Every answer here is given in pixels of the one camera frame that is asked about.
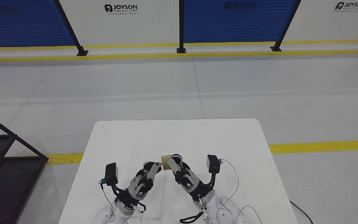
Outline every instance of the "black metal post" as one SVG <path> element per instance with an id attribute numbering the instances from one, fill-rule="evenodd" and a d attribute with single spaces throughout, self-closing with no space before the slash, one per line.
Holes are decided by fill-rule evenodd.
<path id="1" fill-rule="evenodd" d="M 73 31 L 73 29 L 72 29 L 72 27 L 71 27 L 71 24 L 70 24 L 69 21 L 68 21 L 68 18 L 67 18 L 67 16 L 66 16 L 66 13 L 65 13 L 65 11 L 64 11 L 63 8 L 62 8 L 62 5 L 61 5 L 61 3 L 60 3 L 60 0 L 54 0 L 54 1 L 55 1 L 55 4 L 56 4 L 57 8 L 58 8 L 58 11 L 59 11 L 60 14 L 61 14 L 61 17 L 62 17 L 63 21 L 64 21 L 65 24 L 66 24 L 66 27 L 67 27 L 69 33 L 71 34 L 71 37 L 72 37 L 72 39 L 73 39 L 73 41 L 74 41 L 74 44 L 76 45 L 76 47 L 77 47 L 77 49 L 78 49 L 78 54 L 77 54 L 77 56 L 86 56 L 86 55 L 88 54 L 88 50 L 84 50 L 83 46 L 81 46 L 81 45 L 79 44 L 79 41 L 78 41 L 78 39 L 77 39 L 77 37 L 76 37 L 76 34 L 74 33 L 74 31 Z"/>
<path id="2" fill-rule="evenodd" d="M 186 53 L 184 48 L 184 0 L 179 0 L 179 48 L 177 53 Z"/>
<path id="3" fill-rule="evenodd" d="M 293 10 L 292 10 L 292 12 L 291 12 L 291 14 L 290 14 L 289 20 L 287 21 L 287 23 L 286 23 L 286 25 L 285 25 L 285 28 L 284 28 L 284 30 L 283 30 L 283 32 L 282 32 L 282 34 L 281 34 L 279 40 L 276 41 L 276 43 L 275 43 L 274 46 L 271 46 L 271 47 L 270 47 L 273 52 L 281 52 L 281 51 L 282 51 L 282 50 L 280 49 L 281 43 L 282 43 L 282 41 L 283 41 L 283 39 L 284 39 L 284 37 L 285 37 L 285 35 L 286 35 L 287 30 L 288 30 L 289 27 L 290 27 L 290 24 L 291 24 L 291 22 L 292 22 L 292 19 L 293 19 L 293 17 L 295 16 L 296 11 L 297 11 L 298 6 L 300 5 L 300 3 L 301 3 L 301 0 L 297 0 L 297 1 L 296 1 L 296 4 L 295 4 L 295 6 L 294 6 L 294 8 L 293 8 Z"/>
<path id="4" fill-rule="evenodd" d="M 21 144 L 23 144 L 26 148 L 28 148 L 29 150 L 31 150 L 32 152 L 34 152 L 35 154 L 37 154 L 38 156 L 40 156 L 43 160 L 45 160 L 46 162 L 49 160 L 49 158 L 47 158 L 44 154 L 42 154 L 41 152 L 39 152 L 37 149 L 33 148 L 32 145 L 28 144 L 25 140 L 23 140 L 22 138 L 20 138 L 19 136 L 17 136 L 17 134 L 15 134 L 14 132 L 10 131 L 8 128 L 6 128 L 4 125 L 0 124 L 0 129 L 3 130 L 4 132 L 6 132 L 8 135 L 11 136 L 11 138 L 14 138 L 15 140 L 17 140 L 18 142 L 20 142 Z"/>

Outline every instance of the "tabletop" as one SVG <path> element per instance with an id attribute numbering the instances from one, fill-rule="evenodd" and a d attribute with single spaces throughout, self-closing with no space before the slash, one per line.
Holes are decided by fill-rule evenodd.
<path id="1" fill-rule="evenodd" d="M 73 182 L 60 224 L 91 223 L 107 201 L 98 181 L 106 164 L 116 162 L 119 188 L 126 188 L 146 161 L 160 162 L 161 156 L 179 153 L 204 182 L 210 180 L 206 156 L 217 155 L 236 169 L 240 186 L 233 202 L 242 208 L 251 205 L 263 224 L 297 224 L 269 146 L 256 119 L 215 120 L 132 120 L 97 122 Z M 214 189 L 229 197 L 237 186 L 233 169 L 221 165 Z M 110 187 L 105 187 L 110 200 Z M 147 211 L 134 215 L 133 223 L 179 223 L 196 215 L 191 197 L 178 185 L 171 171 L 161 171 L 154 187 L 142 201 Z M 260 223 L 255 213 L 244 210 L 249 219 Z M 195 223 L 204 223 L 199 219 Z"/>

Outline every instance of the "joyson logo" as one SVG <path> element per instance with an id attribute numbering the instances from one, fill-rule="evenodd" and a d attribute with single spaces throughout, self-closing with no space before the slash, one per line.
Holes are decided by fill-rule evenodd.
<path id="1" fill-rule="evenodd" d="M 108 15 L 138 15 L 137 4 L 105 4 Z"/>
<path id="2" fill-rule="evenodd" d="M 256 3 L 254 2 L 225 2 L 224 9 L 230 11 L 240 11 L 254 9 L 255 7 Z"/>
<path id="3" fill-rule="evenodd" d="M 339 2 L 335 7 L 335 12 L 357 12 L 358 2 Z"/>

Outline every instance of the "concrete floor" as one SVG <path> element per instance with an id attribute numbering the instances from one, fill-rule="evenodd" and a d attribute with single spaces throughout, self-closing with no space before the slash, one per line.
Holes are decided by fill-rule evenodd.
<path id="1" fill-rule="evenodd" d="M 332 56 L 2 63 L 0 122 L 45 154 L 83 152 L 99 120 L 256 118 L 269 144 L 357 140 L 357 62 Z M 18 144 L 8 153 L 28 154 Z M 274 155 L 290 199 L 321 224 L 358 220 L 357 158 L 358 151 Z M 77 169 L 47 166 L 19 224 L 58 223 Z"/>

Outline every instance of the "yellow stripe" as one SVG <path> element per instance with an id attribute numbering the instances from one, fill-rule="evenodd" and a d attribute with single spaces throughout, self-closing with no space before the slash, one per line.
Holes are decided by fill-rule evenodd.
<path id="1" fill-rule="evenodd" d="M 350 142 L 313 142 L 292 144 L 270 144 L 272 154 L 308 153 L 308 152 L 332 152 L 332 151 L 358 151 L 358 141 Z M 48 165 L 79 164 L 83 153 L 53 154 Z"/>
<path id="2" fill-rule="evenodd" d="M 358 150 L 356 141 L 271 144 L 269 146 L 272 154 Z"/>
<path id="3" fill-rule="evenodd" d="M 50 158 L 48 165 L 55 164 L 79 164 L 81 163 L 83 153 L 69 153 L 69 154 L 53 154 L 47 155 Z"/>
<path id="4" fill-rule="evenodd" d="M 218 43 L 186 43 L 185 46 L 226 46 L 226 45 L 274 45 L 275 42 L 218 42 Z M 358 40 L 324 40 L 324 41 L 283 41 L 282 44 L 358 44 Z M 160 48 L 178 46 L 179 43 L 160 44 L 115 44 L 115 45 L 85 45 L 85 49 L 93 48 Z M 2 47 L 0 50 L 66 50 L 76 49 L 75 46 L 27 46 Z"/>
<path id="5" fill-rule="evenodd" d="M 358 54 L 358 50 L 292 50 L 283 52 L 201 52 L 201 53 L 157 53 L 157 54 L 102 54 L 88 56 L 47 56 L 47 57 L 18 57 L 0 58 L 0 62 L 33 62 L 46 60 L 94 60 L 94 59 L 134 59 L 134 58 L 187 58 L 187 57 L 242 57 L 242 56 L 282 56 L 282 55 L 329 55 L 329 54 Z"/>

